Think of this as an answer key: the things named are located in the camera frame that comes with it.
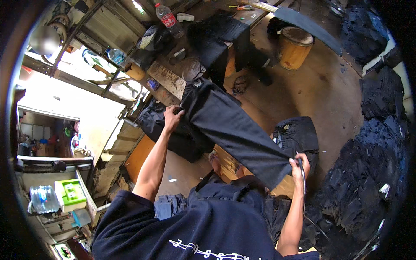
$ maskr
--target concrete floor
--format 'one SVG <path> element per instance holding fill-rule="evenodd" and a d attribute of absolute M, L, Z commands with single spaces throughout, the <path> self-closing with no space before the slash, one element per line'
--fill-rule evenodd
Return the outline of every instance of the concrete floor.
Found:
<path fill-rule="evenodd" d="M 267 38 L 267 25 L 272 17 L 269 14 L 256 25 L 251 32 L 251 41 L 273 58 L 277 43 Z M 236 77 L 244 74 L 249 77 L 247 91 L 238 95 L 237 99 L 267 134 L 272 133 L 281 120 L 295 116 L 312 118 L 318 135 L 319 163 L 315 174 L 308 178 L 310 190 L 319 187 L 326 172 L 338 158 L 342 146 L 359 132 L 363 122 L 360 76 L 346 63 L 316 40 L 297 71 L 283 69 L 278 63 L 268 67 L 267 71 L 273 77 L 270 86 L 260 83 L 246 69 L 231 75 L 224 82 L 224 87 L 231 93 Z M 158 195 L 187 195 L 210 170 L 205 159 L 193 165 L 169 152 Z M 168 178 L 178 180 L 171 183 Z"/>

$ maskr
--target person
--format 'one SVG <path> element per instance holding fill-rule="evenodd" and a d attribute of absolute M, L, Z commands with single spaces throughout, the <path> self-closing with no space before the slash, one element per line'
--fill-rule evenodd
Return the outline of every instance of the person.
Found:
<path fill-rule="evenodd" d="M 161 184 L 168 140 L 184 111 L 169 106 L 165 126 L 143 163 L 132 192 L 119 191 L 95 232 L 92 253 L 100 259 L 307 259 L 318 252 L 298 254 L 303 226 L 304 184 L 299 166 L 290 159 L 295 183 L 292 204 L 281 230 L 277 250 L 262 216 L 265 189 L 255 176 L 230 184 L 214 170 L 194 187 L 185 211 L 165 220 L 155 218 L 154 201 Z M 305 176 L 310 166 L 298 154 Z"/>

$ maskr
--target small box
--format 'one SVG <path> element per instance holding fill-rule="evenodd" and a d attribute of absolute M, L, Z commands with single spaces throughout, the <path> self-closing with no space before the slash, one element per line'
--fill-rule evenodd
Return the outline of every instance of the small box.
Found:
<path fill-rule="evenodd" d="M 78 179 L 56 181 L 55 193 L 58 197 L 62 212 L 69 212 L 79 208 L 85 208 L 87 198 L 82 191 Z"/>

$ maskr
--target dark blue t-shirt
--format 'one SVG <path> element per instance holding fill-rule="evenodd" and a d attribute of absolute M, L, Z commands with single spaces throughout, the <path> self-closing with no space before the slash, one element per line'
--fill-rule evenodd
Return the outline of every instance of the dark blue t-shirt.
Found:
<path fill-rule="evenodd" d="M 318 252 L 283 258 L 272 244 L 262 215 L 244 202 L 214 195 L 193 201 L 174 217 L 159 220 L 154 216 L 152 202 L 120 191 L 95 233 L 95 260 L 319 260 Z"/>

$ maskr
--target large water gallon bottle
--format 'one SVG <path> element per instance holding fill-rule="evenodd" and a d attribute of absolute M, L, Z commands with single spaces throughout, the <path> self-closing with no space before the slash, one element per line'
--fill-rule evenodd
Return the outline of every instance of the large water gallon bottle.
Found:
<path fill-rule="evenodd" d="M 59 210 L 58 198 L 50 185 L 31 186 L 30 200 L 38 214 L 57 212 Z"/>
<path fill-rule="evenodd" d="M 130 58 L 119 49 L 107 49 L 108 58 L 115 64 L 125 67 L 126 64 L 130 61 Z"/>
<path fill-rule="evenodd" d="M 156 4 L 155 7 L 157 17 L 162 21 L 166 28 L 169 29 L 173 37 L 181 38 L 185 32 L 169 7 L 161 5 L 160 3 Z"/>
<path fill-rule="evenodd" d="M 72 216 L 74 217 L 75 221 L 72 223 L 73 228 L 82 227 L 91 222 L 91 218 L 85 208 L 74 210 L 72 212 Z"/>

